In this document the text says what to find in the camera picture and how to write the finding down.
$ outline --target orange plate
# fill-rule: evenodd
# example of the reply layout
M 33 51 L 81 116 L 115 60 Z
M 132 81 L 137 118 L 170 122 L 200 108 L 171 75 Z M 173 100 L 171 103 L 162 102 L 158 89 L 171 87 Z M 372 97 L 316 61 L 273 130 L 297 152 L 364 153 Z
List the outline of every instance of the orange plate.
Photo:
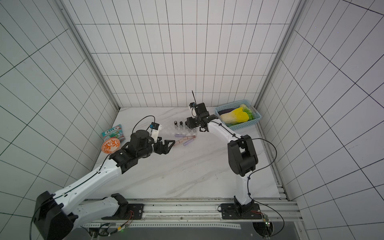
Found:
M 113 137 L 103 143 L 103 145 L 101 146 L 101 150 L 104 153 L 110 154 L 110 153 L 116 152 L 119 149 L 119 147 L 120 147 L 119 139 Z

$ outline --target white tiled wall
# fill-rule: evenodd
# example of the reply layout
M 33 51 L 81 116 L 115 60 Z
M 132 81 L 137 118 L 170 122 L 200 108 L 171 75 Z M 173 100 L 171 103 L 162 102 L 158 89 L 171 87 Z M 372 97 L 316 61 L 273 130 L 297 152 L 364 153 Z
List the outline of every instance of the white tiled wall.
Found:
M 115 116 L 53 1 L 0 1 L 0 239 L 29 239 L 36 197 L 90 171 Z
M 298 0 L 64 0 L 123 107 L 255 103 Z
M 310 0 L 258 110 L 310 239 L 382 239 L 384 1 Z

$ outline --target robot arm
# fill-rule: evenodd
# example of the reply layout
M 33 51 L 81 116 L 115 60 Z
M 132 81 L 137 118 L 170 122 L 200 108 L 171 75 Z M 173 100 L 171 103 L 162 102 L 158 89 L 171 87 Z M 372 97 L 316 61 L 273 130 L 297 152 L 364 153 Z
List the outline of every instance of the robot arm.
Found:
M 236 210 L 240 215 L 249 211 L 253 207 L 253 201 L 248 195 L 247 180 L 258 163 L 251 137 L 235 133 L 217 116 L 209 115 L 204 103 L 191 103 L 190 107 L 196 116 L 187 118 L 189 128 L 200 127 L 200 131 L 205 129 L 202 132 L 211 132 L 227 143 L 228 162 L 232 171 L 237 174 L 234 196 Z M 128 202 L 120 194 L 113 194 L 90 204 L 79 204 L 102 185 L 135 166 L 140 158 L 149 157 L 154 152 L 169 153 L 175 141 L 165 140 L 163 144 L 162 139 L 158 137 L 159 130 L 161 125 L 153 122 L 151 136 L 145 130 L 132 133 L 130 142 L 111 154 L 109 159 L 95 170 L 53 194 L 48 191 L 40 194 L 36 200 L 32 222 L 42 237 L 45 240 L 63 239 L 74 228 L 94 219 L 127 217 Z
M 228 163 L 236 174 L 236 195 L 233 200 L 239 215 L 253 208 L 253 200 L 248 194 L 248 177 L 255 170 L 258 163 L 257 154 L 252 138 L 241 136 L 228 128 L 217 116 L 209 115 L 204 103 L 190 103 L 192 117 L 187 118 L 187 126 L 200 127 L 215 134 L 227 143 Z
M 153 122 L 151 136 L 145 130 L 137 130 L 131 134 L 129 142 L 81 179 L 53 194 L 48 191 L 40 194 L 32 222 L 42 237 L 45 240 L 63 239 L 73 229 L 94 219 L 127 217 L 128 202 L 120 194 L 89 204 L 79 204 L 105 183 L 135 166 L 140 158 L 149 157 L 154 152 L 169 153 L 175 141 L 165 140 L 163 144 L 162 139 L 157 137 L 160 129 L 161 125 Z

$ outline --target clear acrylic organizer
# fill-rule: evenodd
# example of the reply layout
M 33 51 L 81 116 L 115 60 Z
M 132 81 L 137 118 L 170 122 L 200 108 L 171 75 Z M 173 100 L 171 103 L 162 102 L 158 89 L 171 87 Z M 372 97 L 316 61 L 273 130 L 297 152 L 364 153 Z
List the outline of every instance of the clear acrylic organizer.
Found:
M 197 135 L 199 128 L 193 128 L 189 129 L 188 126 L 186 126 L 185 122 L 187 121 L 186 118 L 175 118 L 170 119 L 166 123 L 162 124 L 162 130 L 166 132 L 167 134 L 175 135 L 175 134 L 183 134 L 186 136 L 192 136 Z

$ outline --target black bracket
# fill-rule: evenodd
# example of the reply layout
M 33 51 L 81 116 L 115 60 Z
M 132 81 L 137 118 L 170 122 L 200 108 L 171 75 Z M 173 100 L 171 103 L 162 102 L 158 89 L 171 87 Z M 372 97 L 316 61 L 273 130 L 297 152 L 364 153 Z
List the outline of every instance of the black bracket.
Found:
M 143 214 L 144 204 L 129 204 L 128 201 L 119 193 L 112 194 L 111 197 L 115 198 L 119 204 L 119 208 L 113 216 L 103 217 L 103 220 L 139 220 Z
M 161 142 L 162 138 L 158 137 L 157 138 L 157 143 L 153 144 L 153 149 L 154 152 L 157 154 L 168 154 L 170 149 L 173 147 L 175 144 L 175 140 L 164 140 L 164 144 Z
M 252 213 L 251 211 L 260 212 L 260 207 L 258 204 L 253 204 L 252 208 L 245 213 L 240 213 L 236 209 L 235 204 L 220 204 L 221 207 L 221 217 L 223 219 L 262 219 L 262 214 Z
M 126 212 L 124 214 L 124 217 L 120 217 L 119 215 L 113 215 L 110 217 L 102 217 L 103 220 L 128 220 L 131 216 L 131 213 L 129 211 L 133 212 L 133 220 L 140 220 L 143 215 L 143 208 L 144 204 L 127 204 L 126 205 Z

